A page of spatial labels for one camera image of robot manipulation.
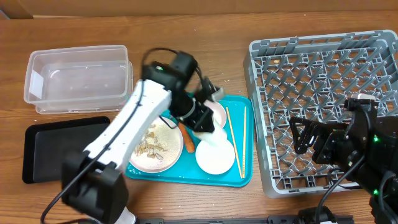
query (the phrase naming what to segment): robotic arm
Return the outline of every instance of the robotic arm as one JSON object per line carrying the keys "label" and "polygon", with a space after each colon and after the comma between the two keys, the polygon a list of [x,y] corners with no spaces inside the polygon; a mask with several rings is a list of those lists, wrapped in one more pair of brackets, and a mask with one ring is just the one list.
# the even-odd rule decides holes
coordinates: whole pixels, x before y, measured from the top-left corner
{"label": "robotic arm", "polygon": [[378,118],[375,97],[365,94],[347,98],[344,109],[353,114],[350,124],[298,117],[289,121],[297,154],[313,147],[315,163],[338,165],[345,173],[326,192],[308,223],[328,221],[324,212],[328,209],[322,204],[345,177],[371,194],[369,204],[376,223],[398,223],[398,119]]}
{"label": "robotic arm", "polygon": [[[149,53],[168,50],[176,54],[170,65],[152,62],[144,65]],[[192,75],[197,72],[202,89],[193,98],[185,92]],[[95,223],[134,223],[135,216],[126,208],[128,190],[123,173],[134,148],[141,141],[150,124],[163,111],[197,133],[212,133],[212,110],[205,100],[218,101],[223,89],[201,77],[197,61],[189,54],[170,49],[152,49],[142,59],[142,79],[134,93],[114,121],[82,153],[69,154],[62,164],[62,192],[44,211],[44,223],[51,207],[62,202],[85,213]]]}

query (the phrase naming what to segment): wooden chopstick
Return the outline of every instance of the wooden chopstick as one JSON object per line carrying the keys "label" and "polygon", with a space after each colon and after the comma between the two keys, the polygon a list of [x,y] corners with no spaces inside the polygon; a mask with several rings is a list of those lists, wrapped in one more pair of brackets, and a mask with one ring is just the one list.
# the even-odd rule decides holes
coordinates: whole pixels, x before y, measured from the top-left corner
{"label": "wooden chopstick", "polygon": [[232,122],[231,122],[231,117],[230,117],[230,115],[229,115],[229,109],[228,109],[228,107],[226,107],[226,114],[228,115],[229,128],[231,129],[232,142],[234,143],[236,162],[238,163],[238,168],[239,168],[239,176],[242,178],[241,163],[239,162],[238,150],[236,150],[234,129],[232,128]]}
{"label": "wooden chopstick", "polygon": [[244,170],[246,163],[246,107],[244,107],[244,119],[243,119],[243,158],[242,158],[242,178],[244,178]]}

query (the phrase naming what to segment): gray plastic crate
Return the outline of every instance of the gray plastic crate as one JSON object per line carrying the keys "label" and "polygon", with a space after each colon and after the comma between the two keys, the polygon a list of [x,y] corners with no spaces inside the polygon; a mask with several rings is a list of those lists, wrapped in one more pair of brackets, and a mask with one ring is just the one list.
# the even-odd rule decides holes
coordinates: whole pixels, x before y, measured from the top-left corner
{"label": "gray plastic crate", "polygon": [[[349,122],[342,108],[345,97],[355,92],[377,98],[378,116],[396,115],[397,54],[398,38],[391,30],[250,44],[244,72],[256,121],[262,187],[268,197],[323,192],[331,184],[326,174],[333,166],[312,162],[312,149],[304,155],[294,152],[291,116]],[[334,172],[332,178],[341,174]]]}

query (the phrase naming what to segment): transparent container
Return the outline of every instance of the transparent container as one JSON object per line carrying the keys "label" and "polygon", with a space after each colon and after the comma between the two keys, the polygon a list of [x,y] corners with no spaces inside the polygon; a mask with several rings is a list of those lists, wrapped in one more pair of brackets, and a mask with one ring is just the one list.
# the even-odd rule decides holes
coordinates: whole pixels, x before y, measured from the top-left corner
{"label": "transparent container", "polygon": [[40,114],[120,110],[132,92],[132,66],[123,45],[35,51],[24,99]]}

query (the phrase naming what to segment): teal tray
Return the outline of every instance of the teal tray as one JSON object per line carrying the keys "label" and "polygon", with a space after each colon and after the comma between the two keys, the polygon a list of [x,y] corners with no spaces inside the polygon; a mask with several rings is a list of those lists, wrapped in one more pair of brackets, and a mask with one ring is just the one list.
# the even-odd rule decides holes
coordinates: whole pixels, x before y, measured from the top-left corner
{"label": "teal tray", "polygon": [[[253,152],[254,152],[254,115],[252,105],[249,99],[243,96],[232,96],[227,95],[220,104],[224,108],[229,108],[229,115],[231,116],[236,148],[238,150],[240,164],[242,166],[243,159],[243,116],[244,107],[246,107],[246,175],[245,178],[241,179],[239,176],[238,165],[233,164],[232,168],[221,175],[211,175],[201,170],[195,159],[195,153],[189,154],[184,149],[181,153],[180,159],[168,170],[159,172],[156,174],[149,174],[146,172],[139,171],[133,165],[127,166],[126,175],[132,179],[142,180],[154,180],[154,181],[165,181],[175,182],[184,184],[202,184],[202,185],[219,185],[228,187],[243,187],[249,183],[253,175]],[[167,118],[170,117],[169,111],[165,111],[162,116]],[[228,119],[225,124],[224,130],[228,135],[228,140],[232,142],[232,135],[229,128]],[[192,131],[188,129],[189,134],[192,137],[195,147],[199,144],[200,140],[192,135]]]}

